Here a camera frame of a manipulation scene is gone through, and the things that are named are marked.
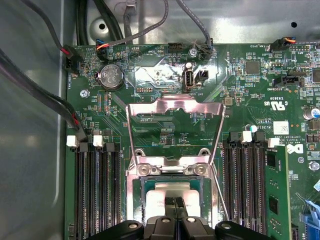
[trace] screw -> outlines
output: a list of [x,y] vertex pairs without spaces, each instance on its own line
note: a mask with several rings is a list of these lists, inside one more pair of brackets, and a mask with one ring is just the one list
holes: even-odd
[[222,223],[221,227],[223,227],[224,229],[231,229],[231,226],[228,223]]
[[320,169],[320,164],[316,161],[309,162],[309,169],[312,171],[317,171]]
[[203,165],[198,165],[197,167],[195,167],[195,174],[197,175],[204,175],[206,173],[206,167]]
[[83,99],[87,99],[90,96],[90,92],[87,89],[83,89],[80,92],[80,97]]
[[129,225],[129,228],[130,228],[130,229],[135,229],[136,227],[138,227],[137,224],[130,224],[130,225]]
[[195,58],[196,56],[198,56],[198,50],[195,48],[190,48],[189,50],[189,56],[191,58]]
[[147,176],[150,174],[150,168],[147,165],[141,165],[139,167],[139,174],[142,176]]
[[189,217],[187,221],[193,224],[196,220],[193,217]]

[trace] gray cable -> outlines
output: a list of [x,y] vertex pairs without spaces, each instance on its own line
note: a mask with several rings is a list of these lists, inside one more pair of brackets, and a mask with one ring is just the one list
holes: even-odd
[[[123,14],[123,25],[124,25],[124,37],[128,38],[132,36],[131,32],[131,16],[130,16],[130,8],[126,7]],[[126,44],[133,45],[133,41],[127,41]]]
[[142,37],[143,35],[146,35],[147,33],[149,33],[150,31],[160,27],[168,18],[168,14],[169,14],[169,3],[168,0],[163,0],[164,1],[164,5],[165,5],[165,10],[164,10],[164,15],[163,18],[156,24],[147,27],[145,30],[142,30],[141,32],[138,32],[130,37],[126,37],[124,39],[118,40],[118,41],[112,41],[108,44],[109,47],[115,46],[115,45],[119,45],[119,44],[123,44],[129,41],[132,41],[133,39],[137,39]]
[[207,28],[205,27],[205,25],[203,24],[203,22],[187,7],[187,5],[185,4],[185,2],[183,0],[176,0],[176,2],[178,3],[178,5],[180,6],[180,8],[186,13],[188,14],[188,16],[194,21],[194,23],[200,28],[201,32],[203,33],[204,37],[205,37],[205,42],[208,46],[208,48],[212,48],[211,46],[211,37],[210,34],[207,30]]

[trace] mounting hole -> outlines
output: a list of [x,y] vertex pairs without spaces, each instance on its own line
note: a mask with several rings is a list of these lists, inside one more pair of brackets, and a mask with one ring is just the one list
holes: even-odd
[[293,21],[293,22],[291,23],[291,27],[296,28],[297,26],[298,26],[298,24],[297,24],[295,21]]
[[101,30],[106,29],[106,25],[104,23],[99,24],[99,29]]

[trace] integrated circuit chip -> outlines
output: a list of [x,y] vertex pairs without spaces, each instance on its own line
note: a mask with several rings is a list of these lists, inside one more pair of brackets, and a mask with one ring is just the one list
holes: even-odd
[[259,74],[260,67],[258,61],[247,61],[246,62],[246,74]]
[[226,106],[232,106],[234,104],[234,99],[232,97],[225,97],[224,104]]
[[266,156],[266,164],[270,167],[276,167],[276,156],[272,153],[268,153]]
[[269,197],[269,209],[278,215],[278,200],[273,196]]
[[320,83],[320,69],[312,70],[312,78],[313,78],[313,82]]

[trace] black connector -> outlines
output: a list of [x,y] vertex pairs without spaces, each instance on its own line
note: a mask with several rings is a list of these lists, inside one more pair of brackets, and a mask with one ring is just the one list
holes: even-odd
[[270,45],[270,52],[273,53],[274,51],[284,51],[290,48],[292,43],[286,41],[286,39],[291,40],[290,37],[283,37],[281,39],[277,39],[274,43],[272,43]]
[[168,53],[182,53],[184,51],[182,42],[169,42]]
[[66,57],[72,62],[82,62],[84,59],[72,46],[64,45],[63,48],[69,52]]
[[302,80],[298,76],[280,76],[273,79],[273,87],[299,86],[302,87]]
[[195,76],[195,84],[203,83],[205,80],[209,79],[209,71],[208,70],[200,70],[198,74]]
[[64,69],[71,74],[78,74],[78,62],[77,61],[71,61],[67,57],[65,58],[65,63],[64,63]]
[[108,61],[107,49],[103,47],[97,50],[97,47],[99,47],[100,45],[101,45],[101,42],[98,39],[96,39],[95,40],[96,56],[100,59],[100,61],[107,62]]

